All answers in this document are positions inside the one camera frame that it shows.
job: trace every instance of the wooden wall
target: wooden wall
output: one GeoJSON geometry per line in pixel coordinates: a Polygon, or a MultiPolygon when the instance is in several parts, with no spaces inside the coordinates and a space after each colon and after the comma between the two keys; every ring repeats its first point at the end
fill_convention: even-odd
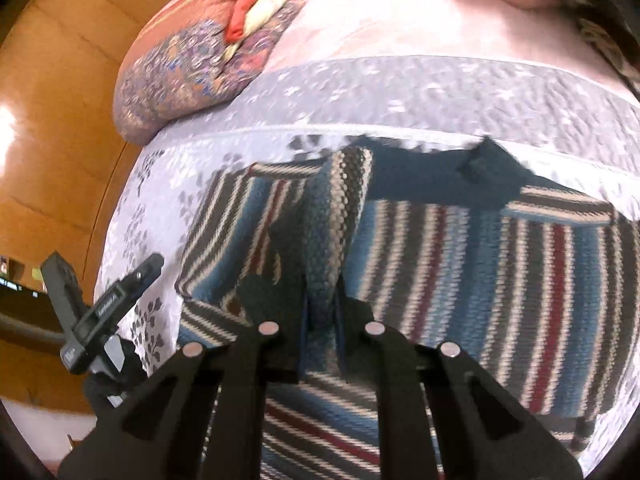
{"type": "Polygon", "coordinates": [[[87,301],[140,150],[114,129],[114,83],[138,31],[167,1],[31,0],[0,48],[0,107],[15,117],[0,168],[0,254],[30,269],[58,250],[87,301]]]}

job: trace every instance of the wooden cabinet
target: wooden cabinet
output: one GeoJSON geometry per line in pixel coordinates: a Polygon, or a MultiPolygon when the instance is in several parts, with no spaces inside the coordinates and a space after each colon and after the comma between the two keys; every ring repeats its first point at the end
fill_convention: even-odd
{"type": "MultiPolygon", "coordinates": [[[[92,302],[106,229],[140,152],[113,126],[114,84],[167,1],[31,0],[0,46],[0,254],[26,266],[25,280],[59,251],[92,302]]],[[[0,339],[0,396],[85,411],[80,381],[56,355],[0,339]]]]}

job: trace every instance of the white wall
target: white wall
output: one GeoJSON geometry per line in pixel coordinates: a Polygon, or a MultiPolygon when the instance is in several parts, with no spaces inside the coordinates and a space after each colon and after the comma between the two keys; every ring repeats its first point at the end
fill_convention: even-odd
{"type": "Polygon", "coordinates": [[[95,417],[53,412],[20,402],[0,399],[4,408],[42,462],[59,462],[69,453],[69,440],[82,440],[95,427],[95,417]]]}

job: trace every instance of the black clamp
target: black clamp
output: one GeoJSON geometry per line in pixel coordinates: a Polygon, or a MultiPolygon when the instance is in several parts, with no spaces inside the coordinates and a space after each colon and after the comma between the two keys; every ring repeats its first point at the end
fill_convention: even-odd
{"type": "MultiPolygon", "coordinates": [[[[308,305],[304,294],[298,300],[302,308],[275,310],[230,345],[185,345],[98,420],[59,478],[257,480],[266,385],[301,376],[308,305]]],[[[448,478],[582,478],[569,452],[456,343],[409,343],[347,298],[342,280],[334,300],[342,373],[376,389],[382,479],[439,478],[432,426],[448,478]]]]}
{"type": "Polygon", "coordinates": [[[98,416],[112,410],[117,397],[146,379],[133,343],[114,334],[122,317],[160,276],[162,265],[164,258],[152,254],[89,308],[74,270],[62,256],[53,253],[42,264],[47,293],[65,333],[60,358],[73,374],[92,372],[84,392],[98,416]]]}

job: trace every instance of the metal rivet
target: metal rivet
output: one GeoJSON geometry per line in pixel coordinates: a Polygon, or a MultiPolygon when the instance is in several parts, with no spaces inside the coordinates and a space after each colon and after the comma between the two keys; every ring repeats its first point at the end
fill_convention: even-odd
{"type": "Polygon", "coordinates": [[[440,345],[440,351],[442,355],[446,357],[458,357],[460,355],[460,347],[451,341],[442,343],[440,345]]]}
{"type": "Polygon", "coordinates": [[[187,357],[197,357],[202,354],[203,350],[202,345],[196,341],[191,341],[182,347],[182,353],[187,357]]]}
{"type": "Polygon", "coordinates": [[[385,326],[379,321],[369,321],[364,326],[364,331],[369,335],[383,335],[383,333],[385,333],[385,326]]]}
{"type": "Polygon", "coordinates": [[[262,335],[274,335],[278,333],[280,326],[275,321],[265,321],[260,323],[258,330],[262,335]]]}

